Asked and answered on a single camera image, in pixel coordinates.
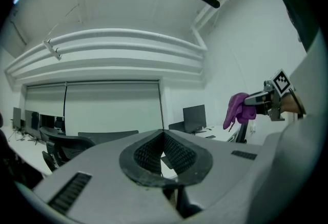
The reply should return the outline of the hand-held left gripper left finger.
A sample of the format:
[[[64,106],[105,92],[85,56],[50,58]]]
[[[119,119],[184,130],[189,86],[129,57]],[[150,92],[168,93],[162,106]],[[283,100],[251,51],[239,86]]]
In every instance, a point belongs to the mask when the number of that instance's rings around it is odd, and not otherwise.
[[[50,200],[77,173],[91,176],[67,216],[82,223],[180,223],[182,217],[162,189],[142,187],[121,170],[123,149],[148,136],[147,132],[93,146],[42,180],[34,194]]]

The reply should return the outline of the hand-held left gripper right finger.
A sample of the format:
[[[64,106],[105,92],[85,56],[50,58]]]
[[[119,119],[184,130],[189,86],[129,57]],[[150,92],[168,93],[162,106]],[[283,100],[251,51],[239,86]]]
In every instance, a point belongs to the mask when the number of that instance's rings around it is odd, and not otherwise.
[[[165,156],[177,173],[164,193],[178,210],[247,210],[261,146],[209,140],[179,131],[162,134]]]

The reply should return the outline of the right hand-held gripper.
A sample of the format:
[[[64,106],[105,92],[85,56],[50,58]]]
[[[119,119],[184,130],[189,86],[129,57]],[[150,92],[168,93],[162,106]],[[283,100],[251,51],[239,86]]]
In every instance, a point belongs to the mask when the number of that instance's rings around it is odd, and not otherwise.
[[[280,69],[263,84],[263,91],[245,98],[244,105],[255,106],[256,114],[268,115],[271,121],[285,121],[281,117],[281,102],[294,89],[289,77]]]

